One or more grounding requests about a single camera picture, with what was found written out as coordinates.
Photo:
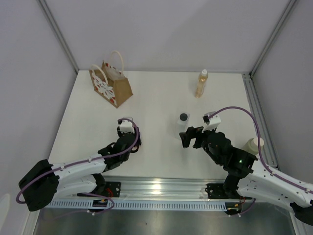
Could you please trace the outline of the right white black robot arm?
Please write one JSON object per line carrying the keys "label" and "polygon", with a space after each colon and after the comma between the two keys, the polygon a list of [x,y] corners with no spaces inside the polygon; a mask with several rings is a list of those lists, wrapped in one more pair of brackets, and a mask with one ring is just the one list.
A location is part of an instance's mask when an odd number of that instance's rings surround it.
{"label": "right white black robot arm", "polygon": [[209,197],[240,199],[254,198],[277,205],[294,213],[301,222],[313,224],[313,186],[285,176],[282,172],[262,164],[259,156],[232,146],[222,132],[204,131],[189,127],[179,134],[183,148],[195,140],[193,148],[203,149],[214,163],[228,173],[222,189],[207,185]]}

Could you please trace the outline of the white bottle black cap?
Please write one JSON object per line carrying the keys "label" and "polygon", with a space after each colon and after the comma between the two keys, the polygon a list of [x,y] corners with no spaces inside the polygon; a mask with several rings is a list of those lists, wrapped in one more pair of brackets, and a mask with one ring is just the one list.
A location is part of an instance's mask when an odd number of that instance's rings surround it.
{"label": "white bottle black cap", "polygon": [[175,131],[174,131],[174,136],[178,140],[180,140],[179,134],[183,133],[187,130],[187,124],[189,121],[189,117],[190,117],[190,114],[186,113],[186,112],[180,113],[180,115],[178,117],[178,120],[177,120],[176,125],[175,125]]}

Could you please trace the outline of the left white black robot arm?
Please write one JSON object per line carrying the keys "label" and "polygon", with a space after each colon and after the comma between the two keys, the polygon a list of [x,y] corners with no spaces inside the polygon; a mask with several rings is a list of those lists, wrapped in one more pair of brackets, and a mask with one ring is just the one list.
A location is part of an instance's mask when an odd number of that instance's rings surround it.
{"label": "left white black robot arm", "polygon": [[118,196],[119,186],[107,182],[103,173],[119,167],[138,151],[141,140],[139,128],[130,132],[117,129],[118,139],[86,159],[71,163],[51,164],[40,160],[19,181],[19,204],[26,204],[29,211],[38,211],[52,200],[70,195],[83,197]]}

